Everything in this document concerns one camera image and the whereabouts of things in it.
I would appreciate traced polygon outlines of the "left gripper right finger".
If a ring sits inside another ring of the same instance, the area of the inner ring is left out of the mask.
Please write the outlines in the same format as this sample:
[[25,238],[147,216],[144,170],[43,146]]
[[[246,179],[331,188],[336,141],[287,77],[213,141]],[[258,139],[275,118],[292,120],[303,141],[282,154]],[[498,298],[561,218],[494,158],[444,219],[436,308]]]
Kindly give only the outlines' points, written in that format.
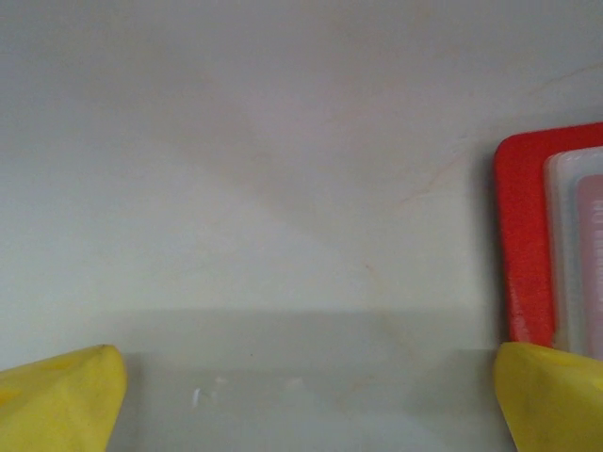
[[602,449],[602,362],[528,343],[500,346],[497,402],[519,451]]

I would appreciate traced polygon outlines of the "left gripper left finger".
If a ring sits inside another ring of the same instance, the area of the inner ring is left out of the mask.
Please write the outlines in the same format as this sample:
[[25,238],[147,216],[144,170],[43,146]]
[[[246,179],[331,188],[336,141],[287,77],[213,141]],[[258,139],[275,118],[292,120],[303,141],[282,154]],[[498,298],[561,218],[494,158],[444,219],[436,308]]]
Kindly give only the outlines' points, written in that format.
[[3,451],[104,451],[127,388],[122,354],[86,347],[1,372]]

